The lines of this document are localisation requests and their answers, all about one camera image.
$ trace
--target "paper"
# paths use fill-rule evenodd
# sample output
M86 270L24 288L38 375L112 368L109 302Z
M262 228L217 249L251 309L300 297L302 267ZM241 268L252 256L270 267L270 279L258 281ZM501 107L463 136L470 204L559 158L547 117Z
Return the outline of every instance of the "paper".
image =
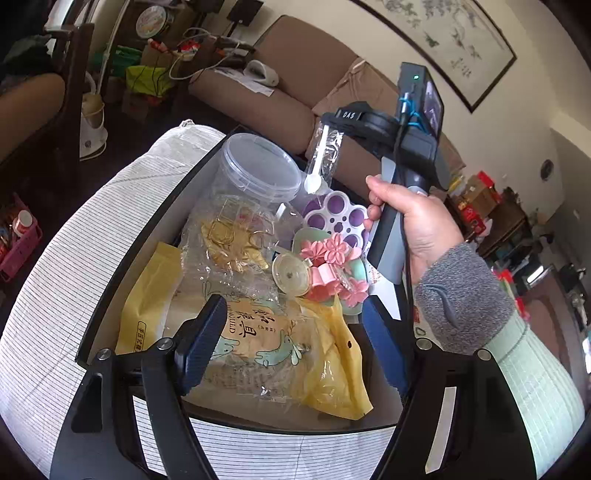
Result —
M238 70L230 69L228 67L218 67L217 69L214 69L214 72L225 75L226 77L230 77L232 80L236 80L242 86L248 88L251 92L262 93L267 97L270 97L271 94L275 91L275 89L273 88L255 82L251 77L247 77Z

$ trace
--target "white cable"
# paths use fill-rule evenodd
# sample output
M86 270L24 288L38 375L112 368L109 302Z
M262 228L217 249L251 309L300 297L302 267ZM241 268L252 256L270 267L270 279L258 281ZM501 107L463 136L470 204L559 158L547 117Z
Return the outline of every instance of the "white cable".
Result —
M200 33L200 34L197 34L197 35L191 35L191 36L189 36L189 37L186 37L186 34L187 34L187 32L188 32L188 31L190 31L190 30L199 30L199 31L201 31L202 33ZM204 69L197 70L196 72L193 72L191 75L187 75L187 76L184 76L184 77L173 77L173 75L172 75L172 71L174 70L174 67L175 67L175 65L177 64L177 62L178 62L179 60L181 60L181 59L183 58L183 55L182 55L182 54L181 54L181 55L179 55L179 56L178 56L178 57L175 59L175 61L173 62L173 64L171 65L171 67L170 67L170 70L168 71L168 77L169 77L171 80L187 80L187 79L189 79L189 78L193 77L193 76L194 76L196 73L199 73L199 72L203 73L205 70L211 70L211 69L214 69L215 67L217 67L218 65L220 65L220 64L221 64L221 63L222 63L224 60L228 60L228 59L232 58L232 57L234 56L234 54L236 53L236 51L238 50L238 48L240 48L240 45L242 44L242 43L241 43L239 40L236 40L235 38L230 38L230 37L221 37L221 36L215 36L215 35L212 35L210 32L208 32L207 30L205 30L204 28L200 28L200 27L190 27L190 28L188 28L188 29L186 29L186 30L184 31L184 33L183 33L183 39L182 39L182 40L181 40L181 41L180 41L180 42L177 44L177 46L179 46L179 45L180 45L181 43L183 43L184 41L187 41L187 40L190 40L190 39L192 39L192 38L196 38L196 37L201 37L201 36L203 36L203 35L208 35L208 36L210 36L210 37L214 37L214 38L218 38L218 39L220 39L220 38L223 38L224 40L231 40L231 41L233 41L233 42L235 42L235 43L236 43L236 47L234 47L234 49L233 49L233 50L232 50L232 51L231 51L231 52L230 52L228 55L224 56L224 58L222 58L222 59L221 59L219 62L217 62L215 65L211 65L210 67L206 67L206 68L204 68Z

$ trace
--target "red packaging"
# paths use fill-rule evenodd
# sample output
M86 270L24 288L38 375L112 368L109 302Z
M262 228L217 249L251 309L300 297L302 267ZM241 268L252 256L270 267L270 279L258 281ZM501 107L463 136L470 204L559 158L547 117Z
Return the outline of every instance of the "red packaging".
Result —
M470 205L462 210L462 218L472 227L477 235L484 233L486 230L482 218L480 218L480 215Z
M495 202L497 203L501 203L503 201L503 198L501 197L501 195L496 191L495 189L495 182L492 181L492 178L490 178L486 173L484 173L482 170L480 172L478 172L478 174L476 175L481 182L486 185L486 187L491 191L492 197L495 199Z

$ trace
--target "red box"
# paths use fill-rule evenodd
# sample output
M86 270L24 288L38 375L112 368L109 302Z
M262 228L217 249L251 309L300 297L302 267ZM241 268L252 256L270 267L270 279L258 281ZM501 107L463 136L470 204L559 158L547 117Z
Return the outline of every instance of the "red box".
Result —
M468 205L462 210L462 218L472 227L477 235L484 233L486 227L480 215L476 213L471 205Z

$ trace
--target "plastic bag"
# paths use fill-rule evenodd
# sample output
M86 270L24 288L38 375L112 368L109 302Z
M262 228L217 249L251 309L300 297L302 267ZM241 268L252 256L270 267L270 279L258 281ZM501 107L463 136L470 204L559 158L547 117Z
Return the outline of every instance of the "plastic bag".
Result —
M316 321L301 314L300 306L284 296L281 305L225 297L226 326L196 389L283 403L308 396L317 383L317 373L311 377L309 372L323 363ZM164 334L173 336L205 302L201 296L176 295Z
M324 354L323 362L316 365L320 374L311 373L318 375L319 381L302 403L337 417L359 420L373 406L363 384L361 348L345 323L340 301L335 297L332 307L304 299L298 302L304 314L313 312L316 316Z
M276 303L274 213L234 195L213 194L197 202L181 237L180 290L201 291L208 281L225 293Z
M180 254L178 248L158 243L125 300L117 355L147 350L162 338L170 302L183 277Z
M314 132L316 149L306 168L306 179L303 184L306 193L326 194L339 163L342 141L343 132L322 122L318 123Z

